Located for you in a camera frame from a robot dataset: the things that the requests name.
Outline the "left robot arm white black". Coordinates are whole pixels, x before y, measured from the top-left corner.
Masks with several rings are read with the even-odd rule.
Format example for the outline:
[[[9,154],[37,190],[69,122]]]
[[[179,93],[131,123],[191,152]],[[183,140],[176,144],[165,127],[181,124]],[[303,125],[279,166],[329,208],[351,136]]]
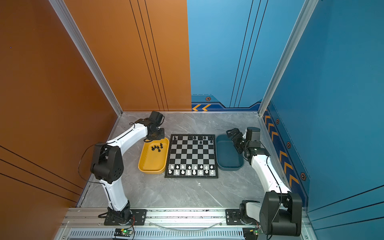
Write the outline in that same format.
[[[122,184],[123,154],[140,140],[164,139],[165,131],[160,127],[163,121],[164,116],[153,111],[148,118],[138,119],[116,138],[95,144],[90,171],[103,186],[108,200],[105,225],[126,225],[131,221],[133,213]]]

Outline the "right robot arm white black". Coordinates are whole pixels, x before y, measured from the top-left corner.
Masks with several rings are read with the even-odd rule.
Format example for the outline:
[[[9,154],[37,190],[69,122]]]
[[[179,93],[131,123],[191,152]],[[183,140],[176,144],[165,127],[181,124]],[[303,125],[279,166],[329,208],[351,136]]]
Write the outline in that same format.
[[[270,160],[271,154],[260,141],[260,129],[248,127],[243,134],[234,128],[226,132],[236,151],[256,171],[265,195],[263,201],[243,200],[240,220],[245,225],[261,228],[267,239],[274,236],[301,235],[303,202],[283,183]]]

